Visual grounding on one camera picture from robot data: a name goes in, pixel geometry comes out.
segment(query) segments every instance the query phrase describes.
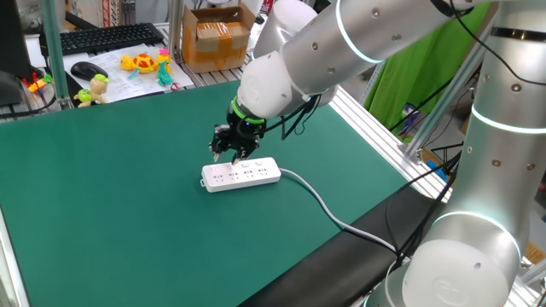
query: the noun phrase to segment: green work surface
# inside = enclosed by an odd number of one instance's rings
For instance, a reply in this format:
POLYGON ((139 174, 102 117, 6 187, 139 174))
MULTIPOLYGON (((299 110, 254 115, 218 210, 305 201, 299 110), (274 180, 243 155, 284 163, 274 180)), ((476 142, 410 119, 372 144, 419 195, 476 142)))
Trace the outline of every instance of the green work surface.
MULTIPOLYGON (((200 186, 237 86, 0 125, 0 202, 32 306, 236 306, 339 231, 288 178, 200 186)), ((280 138, 254 158, 298 172, 347 222, 404 184, 330 107, 280 138)))

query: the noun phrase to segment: gray cable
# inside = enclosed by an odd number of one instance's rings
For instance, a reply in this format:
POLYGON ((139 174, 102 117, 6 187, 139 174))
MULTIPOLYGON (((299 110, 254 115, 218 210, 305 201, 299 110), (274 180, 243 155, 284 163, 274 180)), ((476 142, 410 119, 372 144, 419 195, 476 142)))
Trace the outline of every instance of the gray cable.
POLYGON ((315 191, 315 189, 309 184, 307 183, 307 181, 302 178, 300 175, 296 174, 295 172, 293 171, 290 171, 290 170, 285 170, 285 169, 282 169, 282 168, 279 168, 279 170, 281 171, 282 174, 288 174, 292 177, 294 177, 295 179, 297 179, 301 184, 303 184, 314 196, 315 198, 317 198, 318 202, 321 204, 322 208, 324 209, 324 211, 326 212, 326 214, 328 214, 328 216, 334 221, 336 222, 339 226, 343 227, 345 230, 347 231, 350 231, 356 235, 361 235, 363 237, 366 237, 368 239, 371 239, 381 245, 383 245, 384 247, 390 249, 391 251, 393 252, 397 252, 396 248, 390 244, 389 242, 375 236, 375 235, 372 235, 370 233, 367 233, 365 231, 362 231, 360 229, 356 229, 354 227, 352 227, 351 225, 349 224, 346 224, 346 223, 343 223, 341 222, 337 217, 334 216, 334 214, 332 214, 332 212, 330 212, 330 210, 328 209, 328 207, 326 206, 326 204, 324 203, 324 200, 322 200, 321 196, 315 191))

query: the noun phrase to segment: white power strip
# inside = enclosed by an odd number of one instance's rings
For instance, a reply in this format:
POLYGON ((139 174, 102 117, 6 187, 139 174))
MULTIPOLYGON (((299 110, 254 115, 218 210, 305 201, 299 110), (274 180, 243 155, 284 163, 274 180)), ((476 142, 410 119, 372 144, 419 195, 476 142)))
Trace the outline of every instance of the white power strip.
POLYGON ((210 193, 278 182, 281 171, 273 158, 203 166, 201 186, 210 193))

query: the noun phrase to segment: black cable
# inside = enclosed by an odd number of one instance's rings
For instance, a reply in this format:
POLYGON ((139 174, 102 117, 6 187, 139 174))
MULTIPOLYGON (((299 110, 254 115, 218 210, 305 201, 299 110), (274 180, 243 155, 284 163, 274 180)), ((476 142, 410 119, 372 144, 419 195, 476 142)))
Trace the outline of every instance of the black cable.
MULTIPOLYGON (((423 145, 424 148, 425 148, 426 146, 428 146, 428 145, 430 145, 430 144, 436 142, 436 140, 438 140, 438 139, 447 131, 447 128, 450 126, 451 121, 452 121, 453 118, 455 117, 455 112, 456 112, 457 108, 459 107, 459 104, 461 103, 462 98, 463 98, 463 97, 464 97, 464 96, 465 96, 465 95, 466 95, 474 86, 476 86, 477 83, 478 83, 478 80, 476 80, 476 81, 474 82, 474 84, 473 84, 472 86, 470 86, 470 87, 468 88, 468 90, 465 91, 464 94, 461 95, 461 97, 459 97, 459 100, 457 101, 457 104, 455 105, 455 109, 453 110, 453 113, 451 114, 450 120, 447 122, 447 125, 445 126, 444 130, 442 130, 442 132, 441 132, 438 136, 436 136, 436 138, 433 139, 432 141, 429 142, 428 140, 426 140, 426 141, 425 141, 425 145, 423 145)), ((430 136, 428 136, 429 138, 434 134, 434 132, 436 131, 436 129, 438 129, 438 126, 436 126, 436 128, 434 128, 433 132, 430 134, 430 136)))
POLYGON ((299 116, 298 118, 296 119, 296 121, 293 122, 292 126, 290 127, 290 129, 288 129, 287 133, 282 135, 282 140, 286 140, 288 136, 290 136, 290 134, 292 134, 292 131, 294 131, 296 129, 296 127, 298 126, 299 122, 301 121, 301 119, 305 116, 305 110, 302 110, 301 113, 299 113, 299 116))
POLYGON ((489 47, 487 44, 482 42, 477 36, 474 35, 474 33, 472 33, 472 31, 470 31, 470 29, 468 29, 467 25, 465 25, 464 22, 462 22, 461 15, 455 9, 455 4, 453 4, 453 0, 450 0, 450 6, 451 6, 451 9, 453 9, 453 13, 455 14, 455 17, 456 17, 457 21, 459 21, 459 23, 465 29, 465 31, 476 41, 476 43, 479 43, 485 49, 487 49, 487 51, 491 52, 491 54, 494 55, 514 75, 514 77, 516 77, 518 80, 523 81, 523 82, 528 83, 528 84, 546 86, 546 83, 535 82, 535 81, 527 80, 525 78, 520 77, 514 71, 514 69, 512 69, 512 67, 497 52, 495 52, 495 50, 491 49, 491 47, 489 47))
MULTIPOLYGON (((48 58, 44 57, 44 59, 45 59, 45 66, 51 72, 51 70, 49 69, 48 58)), ((13 118, 18 118, 18 117, 23 117, 23 116, 35 115, 35 114, 40 113, 43 110, 47 109, 48 107, 51 107, 55 103, 55 101, 57 100, 57 98, 55 97, 55 94, 53 94, 53 98, 51 98, 51 101, 49 101, 46 104, 44 94, 39 94, 39 95, 40 95, 40 98, 42 98, 42 102, 44 103, 43 107, 39 107, 36 110, 30 110, 30 111, 25 111, 25 112, 14 112, 14 113, 0 114, 0 119, 13 119, 13 118)))
POLYGON ((436 97, 437 94, 439 94, 442 90, 444 90, 448 85, 450 85, 453 78, 449 79, 446 83, 444 83, 442 86, 440 86, 437 90, 435 90, 427 99, 419 103, 419 105, 413 109, 408 115, 406 115, 403 119, 400 119, 391 129, 389 129, 390 132, 396 129, 396 127, 400 126, 404 121, 409 119, 411 115, 415 114, 417 111, 419 111, 422 107, 425 107, 434 97, 436 97))
POLYGON ((43 106, 43 107, 37 108, 36 110, 25 111, 25 112, 0 114, 0 119, 12 119, 12 118, 18 118, 18 117, 23 117, 23 116, 31 116, 31 115, 42 112, 43 110, 45 110, 48 107, 51 107, 55 103, 55 101, 56 101, 56 97, 53 96, 53 98, 51 98, 51 101, 48 104, 46 104, 45 106, 43 106))
POLYGON ((286 127, 284 125, 284 123, 285 123, 284 116, 281 116, 281 121, 282 121, 282 136, 284 136, 284 131, 286 131, 286 127))
POLYGON ((453 157, 451 160, 449 161, 446 161, 445 163, 443 163, 442 165, 440 166, 437 166, 433 169, 431 169, 430 171, 416 177, 415 179, 411 180, 410 182, 407 182, 405 185, 403 185, 402 187, 400 187, 395 193, 394 195, 391 197, 391 201, 389 201, 389 203, 386 205, 385 207, 385 221, 386 221, 386 229, 387 229, 387 232, 389 234, 389 239, 391 240, 392 242, 392 245, 397 249, 398 251, 398 244, 396 242, 396 239, 394 239, 394 234, 392 232, 392 224, 391 224, 391 218, 390 218, 390 215, 389 215, 389 211, 390 211, 390 207, 392 205, 392 202, 394 201, 394 199, 403 191, 405 190, 406 188, 410 187, 412 184, 418 182, 419 180, 423 179, 424 177, 427 177, 433 173, 435 173, 436 171, 439 171, 441 170, 442 168, 448 166, 448 165, 451 165, 453 163, 456 163, 456 160, 458 159, 457 158, 458 155, 456 155, 455 157, 453 157))
POLYGON ((421 121, 425 120, 426 118, 428 117, 428 114, 425 115, 422 119, 419 119, 418 122, 416 122, 415 124, 411 125, 411 127, 406 131, 406 133, 404 134, 404 136, 402 136, 402 141, 406 139, 406 136, 408 136, 408 134, 410 133, 410 131, 412 131, 421 121))
POLYGON ((294 132, 296 136, 301 136, 305 132, 305 123, 307 122, 307 120, 311 118, 311 116, 313 116, 315 111, 318 109, 318 105, 321 103, 321 98, 322 98, 322 95, 318 97, 317 102, 315 103, 315 106, 313 107, 313 110, 311 111, 309 116, 307 116, 307 118, 305 118, 304 121, 301 123, 301 127, 303 128, 301 132, 297 132, 297 131, 294 132))
POLYGON ((273 129, 275 129, 276 127, 280 126, 280 125, 284 125, 284 123, 288 122, 292 117, 298 115, 299 112, 301 112, 304 108, 306 108, 307 105, 306 104, 303 104, 301 105, 300 107, 298 107, 298 109, 296 109, 296 111, 290 113, 290 115, 288 115, 287 117, 284 117, 284 118, 281 118, 280 121, 278 121, 277 123, 275 123, 274 125, 272 125, 271 127, 267 127, 267 129, 265 130, 265 132, 269 132, 273 129))
MULTIPOLYGON (((462 152, 459 152, 451 161, 453 163, 453 161, 457 161, 461 158, 461 155, 462 155, 462 152)), ((400 253, 399 253, 399 256, 398 256, 398 261, 397 261, 397 267, 402 263, 402 261, 404 260, 404 257, 403 255, 405 254, 409 254, 409 253, 412 253, 416 250, 416 248, 421 244, 421 238, 423 237, 423 232, 424 232, 424 229, 425 229, 425 226, 427 225, 428 223, 428 220, 430 219, 430 217, 434 214, 434 212, 438 209, 438 207, 440 206, 440 204, 442 204, 442 199, 445 197, 445 195, 447 194, 447 192, 450 190, 450 187, 451 185, 453 185, 453 182, 455 182, 456 180, 456 175, 457 175, 457 171, 458 169, 456 169, 453 173, 453 175, 451 176, 450 180, 448 181, 448 183, 444 186, 444 188, 442 189, 442 191, 440 192, 440 194, 438 195, 438 197, 436 198, 436 200, 434 201, 434 203, 430 206, 430 208, 428 209, 428 212, 427 214, 425 215, 425 217, 421 220, 421 222, 419 223, 419 225, 417 226, 417 228, 415 228, 414 232, 409 236, 408 240, 406 240, 404 242, 404 244, 402 245, 402 247, 400 248, 400 253)))

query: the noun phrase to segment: toy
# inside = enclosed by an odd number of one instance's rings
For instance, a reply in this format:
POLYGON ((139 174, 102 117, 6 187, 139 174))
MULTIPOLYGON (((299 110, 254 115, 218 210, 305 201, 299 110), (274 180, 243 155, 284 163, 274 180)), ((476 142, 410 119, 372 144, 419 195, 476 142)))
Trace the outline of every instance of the toy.
POLYGON ((51 83, 51 81, 53 81, 53 78, 49 74, 46 74, 43 78, 39 80, 36 78, 35 72, 32 74, 32 76, 34 77, 34 83, 32 85, 30 85, 26 81, 26 79, 23 78, 23 83, 26 85, 31 93, 36 93, 37 90, 41 90, 46 84, 49 84, 51 83))
POLYGON ((169 50, 167 49, 160 49, 160 53, 157 55, 157 62, 167 62, 167 65, 165 67, 166 71, 171 74, 171 68, 169 67, 169 64, 171 64, 171 56, 169 55, 169 50))
POLYGON ((157 55, 157 82, 161 86, 167 86, 172 84, 171 69, 167 66, 171 62, 171 56, 169 51, 161 49, 157 55))
POLYGON ((107 103, 107 101, 102 98, 101 94, 106 93, 108 82, 110 82, 110 80, 104 77, 104 75, 101 75, 100 73, 97 74, 90 82, 91 90, 80 90, 74 97, 74 100, 79 99, 81 101, 78 107, 88 107, 93 101, 107 103))
POLYGON ((135 72, 129 76, 129 79, 132 79, 136 77, 140 72, 153 72, 158 65, 157 62, 155 62, 154 59, 152 59, 149 55, 140 54, 135 56, 134 59, 131 59, 128 55, 122 56, 119 66, 128 71, 134 70, 135 72))

